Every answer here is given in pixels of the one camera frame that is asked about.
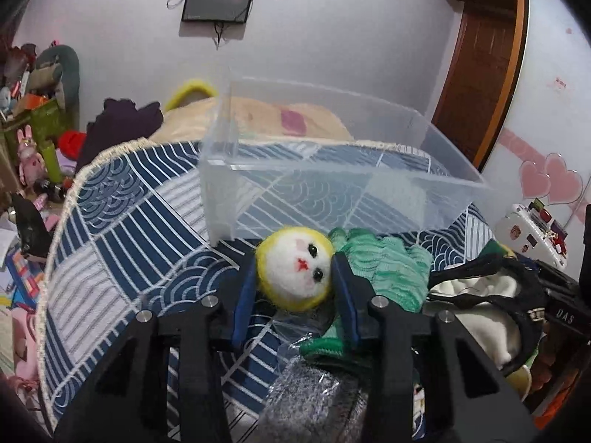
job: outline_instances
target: black bead eye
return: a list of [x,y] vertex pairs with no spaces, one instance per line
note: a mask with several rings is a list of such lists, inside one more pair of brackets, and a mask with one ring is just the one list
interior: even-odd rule
[[322,272],[322,270],[320,268],[314,269],[314,273],[312,274],[312,278],[314,279],[314,281],[316,283],[320,283],[322,281],[323,276],[324,276],[324,273]]
[[312,243],[308,245],[308,252],[312,255],[312,258],[316,258],[318,254],[318,248],[316,248]]

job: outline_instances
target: white cloth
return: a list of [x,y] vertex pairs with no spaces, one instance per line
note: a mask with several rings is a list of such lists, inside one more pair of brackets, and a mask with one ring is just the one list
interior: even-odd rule
[[[489,277],[442,282],[431,288],[429,293],[446,296],[469,293],[478,296],[515,297],[519,293],[519,284],[513,277],[499,272]],[[427,315],[434,315],[442,309],[448,309],[457,316],[498,368],[519,354],[521,349],[519,328],[507,313],[490,303],[481,303],[469,310],[462,310],[451,303],[439,301],[427,301],[423,305],[423,313]]]

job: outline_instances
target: black strap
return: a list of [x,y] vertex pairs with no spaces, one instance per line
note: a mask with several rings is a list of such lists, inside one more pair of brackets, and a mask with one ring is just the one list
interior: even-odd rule
[[520,291],[517,296],[513,298],[500,295],[478,296],[468,293],[445,296],[430,293],[427,298],[430,301],[452,303],[459,309],[471,309],[480,303],[490,303],[507,313],[521,334],[519,354],[501,369],[504,375],[508,375],[528,360],[536,350],[542,335],[543,312],[547,298],[537,275],[514,258],[505,258],[500,254],[486,254],[456,268],[432,272],[429,278],[429,289],[444,281],[485,277],[501,270],[509,273],[519,283]]

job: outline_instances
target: red toy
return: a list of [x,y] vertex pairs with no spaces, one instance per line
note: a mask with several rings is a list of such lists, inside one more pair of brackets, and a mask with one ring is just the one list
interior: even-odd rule
[[78,161],[80,150],[86,140],[86,133],[81,131],[66,130],[57,142],[57,146],[61,150],[64,157],[73,161]]

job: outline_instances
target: metal screw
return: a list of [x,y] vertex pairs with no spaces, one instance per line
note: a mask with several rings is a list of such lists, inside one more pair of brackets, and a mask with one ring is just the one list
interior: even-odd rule
[[207,306],[208,308],[212,308],[218,304],[219,299],[215,295],[207,295],[201,299],[201,304],[203,306]]
[[384,308],[385,306],[388,306],[388,298],[379,295],[375,296],[371,299],[371,304],[378,308]]
[[143,309],[135,315],[135,319],[140,323],[149,322],[152,319],[152,312],[149,309]]
[[450,310],[445,309],[437,314],[437,318],[439,318],[444,323],[451,323],[456,319],[456,315],[454,315]]

